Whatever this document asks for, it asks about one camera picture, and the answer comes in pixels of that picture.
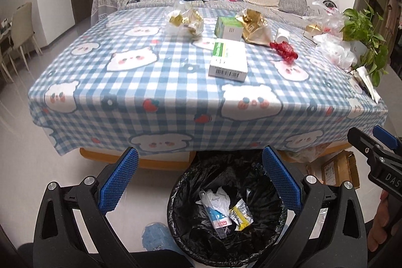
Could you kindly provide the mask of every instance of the tile floor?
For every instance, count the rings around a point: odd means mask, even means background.
[[[19,77],[0,94],[0,224],[15,247],[32,242],[43,192],[51,181],[74,185],[88,175],[97,175],[105,166],[84,159],[76,149],[60,157],[45,132],[34,125],[28,109],[27,92],[50,62],[89,28],[89,20],[65,33],[43,56],[33,55],[28,72],[19,63]],[[378,90],[389,107],[386,127],[402,135],[402,81],[391,68]],[[357,190],[365,220],[373,218],[381,190],[367,179],[369,167],[356,152],[361,188]],[[116,210],[107,214],[117,235],[129,251],[144,251],[141,235],[146,225],[166,221],[170,191],[181,172],[138,170],[123,194]],[[96,252],[78,217],[80,230],[90,252]]]

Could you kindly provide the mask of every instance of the trash can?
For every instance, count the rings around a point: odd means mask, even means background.
[[[258,260],[275,244],[285,225],[287,210],[261,161],[261,150],[205,151],[178,179],[168,202],[167,218],[177,245],[194,260],[213,267],[241,267]],[[240,199],[254,222],[235,231],[228,226],[220,239],[200,200],[200,190],[216,192],[222,187],[230,208]]]

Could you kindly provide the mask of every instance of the screw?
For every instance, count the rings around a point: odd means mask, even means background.
[[[313,175],[309,175],[306,177],[307,182],[309,182],[310,184],[314,184],[317,182],[317,179],[313,176]]]
[[[350,189],[353,188],[353,184],[350,183],[349,181],[346,181],[346,182],[344,183],[344,185],[345,185],[345,188],[347,188],[348,190],[350,190]]]
[[[88,176],[85,180],[84,180],[84,184],[85,185],[91,185],[93,182],[95,182],[95,179],[92,176]]]
[[[47,186],[47,188],[49,190],[54,190],[57,187],[57,184],[55,182],[49,183],[49,185]]]

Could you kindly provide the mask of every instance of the blue textured pad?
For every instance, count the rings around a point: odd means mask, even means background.
[[[268,146],[263,151],[263,166],[285,207],[298,215],[302,210],[301,190],[286,167]]]
[[[138,163],[138,152],[131,149],[100,190],[99,210],[102,214],[106,215],[107,212],[116,208],[125,188],[137,170]]]
[[[388,131],[384,130],[381,126],[376,125],[373,128],[373,135],[391,150],[398,149],[398,139]]]

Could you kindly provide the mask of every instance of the tablecloth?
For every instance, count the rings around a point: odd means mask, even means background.
[[[301,149],[346,140],[349,128],[383,125],[377,105],[328,62],[303,31],[290,31],[299,54],[289,66],[270,48],[246,44],[244,83],[209,77],[218,16],[200,9],[202,38],[164,32],[165,8],[116,12],[66,48],[29,91],[29,108],[60,155],[77,147],[141,155],[176,151]]]

